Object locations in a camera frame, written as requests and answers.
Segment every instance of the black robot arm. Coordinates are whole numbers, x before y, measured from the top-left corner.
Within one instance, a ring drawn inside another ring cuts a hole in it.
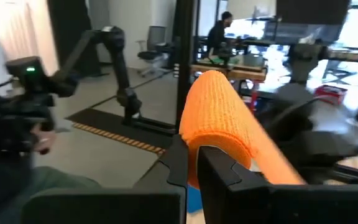
[[[159,134],[173,136],[176,130],[171,124],[141,117],[140,107],[142,102],[130,86],[124,58],[125,33],[118,27],[105,27],[103,30],[86,31],[73,53],[69,56],[66,64],[54,75],[53,79],[66,79],[76,61],[90,44],[103,44],[110,54],[114,75],[118,84],[117,101],[125,108],[123,123]]]

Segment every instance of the orange knit fabric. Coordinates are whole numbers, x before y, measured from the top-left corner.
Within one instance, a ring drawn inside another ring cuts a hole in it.
[[[194,82],[179,132],[189,147],[189,183],[194,187],[199,187],[198,148],[205,145],[219,147],[246,168],[253,158],[273,184],[304,183],[220,72],[205,72]]]

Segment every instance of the computer screen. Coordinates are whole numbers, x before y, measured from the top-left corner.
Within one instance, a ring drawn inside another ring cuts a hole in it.
[[[284,23],[339,25],[350,0],[277,0],[276,16]]]

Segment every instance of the wooden table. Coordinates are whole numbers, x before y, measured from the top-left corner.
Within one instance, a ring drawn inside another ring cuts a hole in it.
[[[209,70],[217,70],[222,72],[229,79],[238,79],[238,80],[254,80],[263,82],[266,79],[267,67],[264,65],[263,67],[251,67],[245,66],[243,62],[243,55],[235,56],[238,59],[239,63],[234,66],[229,73],[225,68],[214,66],[208,59],[200,60],[198,64],[191,65],[191,73],[194,74],[196,72],[207,72]]]

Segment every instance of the office chair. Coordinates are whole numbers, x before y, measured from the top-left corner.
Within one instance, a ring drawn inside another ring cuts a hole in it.
[[[150,66],[138,73],[145,77],[146,74],[155,72],[167,72],[168,70],[161,68],[162,61],[168,58],[169,50],[165,43],[165,27],[150,26],[147,38],[147,49],[144,50],[145,40],[137,41],[140,45],[140,52],[137,56],[148,63]]]

